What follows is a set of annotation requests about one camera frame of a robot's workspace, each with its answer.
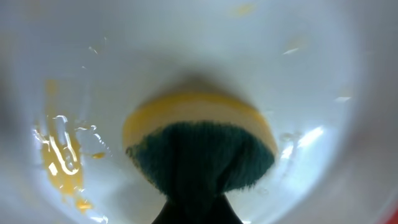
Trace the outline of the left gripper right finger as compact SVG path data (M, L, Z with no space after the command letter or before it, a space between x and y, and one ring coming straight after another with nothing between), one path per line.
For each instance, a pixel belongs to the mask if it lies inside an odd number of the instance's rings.
M215 199L211 210L205 218L206 224L243 224L232 209L226 195L220 195Z

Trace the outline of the yellow green sponge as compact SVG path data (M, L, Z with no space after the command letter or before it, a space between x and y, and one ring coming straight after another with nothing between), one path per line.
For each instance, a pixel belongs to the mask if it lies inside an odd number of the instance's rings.
M203 218L220 195L254 185L277 154L257 110L209 93L142 105L124 122L123 146L143 176L192 219Z

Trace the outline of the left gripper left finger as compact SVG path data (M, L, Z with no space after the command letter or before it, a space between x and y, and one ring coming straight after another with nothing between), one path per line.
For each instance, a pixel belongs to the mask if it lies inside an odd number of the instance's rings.
M186 222L187 218L181 206L168 200L152 224L184 224Z

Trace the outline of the white plate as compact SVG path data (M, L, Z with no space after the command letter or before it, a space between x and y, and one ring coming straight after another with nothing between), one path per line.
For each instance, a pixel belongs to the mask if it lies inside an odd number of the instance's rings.
M244 223L397 209L396 1L2 1L1 222L150 223L124 120L184 90L269 122L275 166L228 194Z

